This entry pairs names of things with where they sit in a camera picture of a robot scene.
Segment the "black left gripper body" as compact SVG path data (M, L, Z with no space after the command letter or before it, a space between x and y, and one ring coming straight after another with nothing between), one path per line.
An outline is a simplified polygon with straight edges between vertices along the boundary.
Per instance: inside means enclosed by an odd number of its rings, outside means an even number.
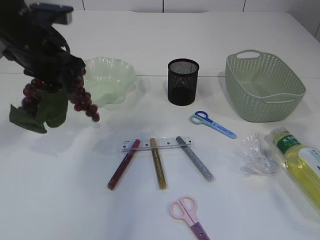
M0 54L23 67L27 76L69 83L70 73L86 72L85 63L71 54L53 24L37 19L27 4L2 4Z

